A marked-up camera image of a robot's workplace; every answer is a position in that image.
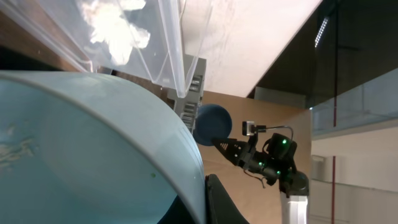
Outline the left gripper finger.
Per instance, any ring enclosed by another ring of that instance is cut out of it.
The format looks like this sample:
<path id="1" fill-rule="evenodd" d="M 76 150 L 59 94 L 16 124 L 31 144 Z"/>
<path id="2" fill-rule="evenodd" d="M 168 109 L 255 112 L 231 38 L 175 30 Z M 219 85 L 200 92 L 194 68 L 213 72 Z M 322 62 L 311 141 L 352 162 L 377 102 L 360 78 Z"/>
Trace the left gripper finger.
<path id="1" fill-rule="evenodd" d="M 206 219 L 211 224 L 248 224 L 215 174 L 205 177 Z"/>

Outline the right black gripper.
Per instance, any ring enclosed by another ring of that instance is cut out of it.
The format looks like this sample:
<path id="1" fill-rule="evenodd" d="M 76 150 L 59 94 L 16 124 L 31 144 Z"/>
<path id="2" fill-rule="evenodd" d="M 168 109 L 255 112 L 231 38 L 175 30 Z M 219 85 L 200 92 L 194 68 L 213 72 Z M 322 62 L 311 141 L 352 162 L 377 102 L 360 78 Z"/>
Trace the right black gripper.
<path id="1" fill-rule="evenodd" d="M 261 170 L 264 168 L 264 156 L 256 150 L 256 144 L 231 138 L 213 138 L 214 147 L 230 162 L 244 170 Z"/>

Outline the dark blue plate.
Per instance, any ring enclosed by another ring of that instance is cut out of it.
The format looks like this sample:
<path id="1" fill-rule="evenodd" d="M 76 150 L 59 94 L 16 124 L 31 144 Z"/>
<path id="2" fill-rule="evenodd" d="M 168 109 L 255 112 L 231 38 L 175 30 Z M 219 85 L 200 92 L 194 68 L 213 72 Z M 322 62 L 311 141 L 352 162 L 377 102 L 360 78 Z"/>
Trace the dark blue plate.
<path id="1" fill-rule="evenodd" d="M 198 109 L 193 137 L 203 146 L 212 146 L 213 138 L 228 138 L 233 122 L 228 111 L 220 105 L 207 104 Z"/>

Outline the light blue bowl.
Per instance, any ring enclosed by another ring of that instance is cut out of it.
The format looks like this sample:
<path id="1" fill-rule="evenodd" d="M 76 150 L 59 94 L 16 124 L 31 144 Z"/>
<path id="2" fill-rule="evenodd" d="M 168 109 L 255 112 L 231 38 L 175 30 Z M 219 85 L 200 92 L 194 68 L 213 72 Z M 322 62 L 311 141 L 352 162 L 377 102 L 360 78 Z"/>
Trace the light blue bowl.
<path id="1" fill-rule="evenodd" d="M 112 75 L 1 72 L 2 223 L 157 223 L 181 200 L 205 223 L 191 132 Z"/>

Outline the white tissue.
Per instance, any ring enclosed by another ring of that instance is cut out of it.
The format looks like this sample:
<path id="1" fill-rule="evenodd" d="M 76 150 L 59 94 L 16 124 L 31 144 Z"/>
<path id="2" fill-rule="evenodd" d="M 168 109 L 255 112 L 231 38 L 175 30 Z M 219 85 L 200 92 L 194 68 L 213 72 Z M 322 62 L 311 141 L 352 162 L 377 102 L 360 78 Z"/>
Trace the white tissue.
<path id="1" fill-rule="evenodd" d="M 127 64 L 133 49 L 148 46 L 150 32 L 129 22 L 125 15 L 126 12 L 139 11 L 145 5 L 145 0 L 94 0 L 79 3 L 83 19 L 93 29 L 90 42 L 104 42 L 113 64 Z"/>

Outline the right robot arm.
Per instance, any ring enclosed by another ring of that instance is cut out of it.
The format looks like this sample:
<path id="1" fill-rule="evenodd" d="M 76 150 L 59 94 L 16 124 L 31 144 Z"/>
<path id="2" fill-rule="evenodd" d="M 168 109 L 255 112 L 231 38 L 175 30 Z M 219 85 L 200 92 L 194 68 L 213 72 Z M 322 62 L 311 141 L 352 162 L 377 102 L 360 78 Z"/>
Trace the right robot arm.
<path id="1" fill-rule="evenodd" d="M 258 139 L 258 133 L 253 133 L 246 142 L 214 138 L 212 143 L 227 160 L 259 180 L 263 187 L 278 184 L 283 223 L 308 223 L 309 179 L 295 165 L 297 143 L 274 133 L 258 151 Z"/>

